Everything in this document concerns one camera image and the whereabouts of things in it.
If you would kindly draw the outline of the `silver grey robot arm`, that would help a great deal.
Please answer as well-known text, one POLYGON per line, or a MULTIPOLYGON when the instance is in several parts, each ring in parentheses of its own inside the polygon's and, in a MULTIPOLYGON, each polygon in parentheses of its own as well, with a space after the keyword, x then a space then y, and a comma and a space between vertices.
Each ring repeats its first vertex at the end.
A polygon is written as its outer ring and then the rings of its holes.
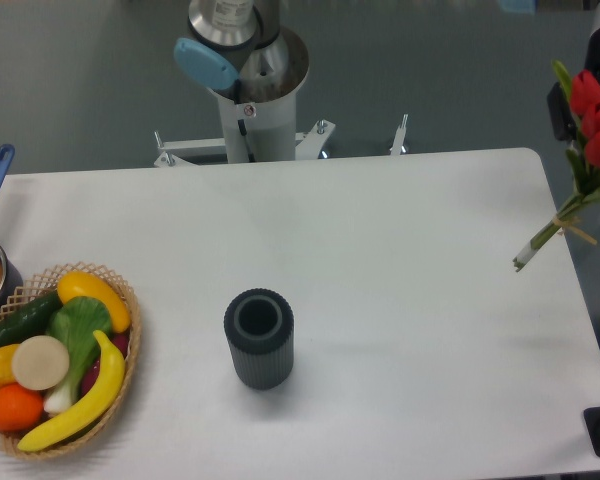
MULTIPOLYGON (((506 13, 593 11, 585 69, 600 80, 600 1, 500 1, 506 13)), ((192 1, 174 56, 185 74, 216 95, 218 105, 251 104, 273 129, 296 124, 296 94, 309 70, 306 46, 280 25, 278 1, 192 1)))

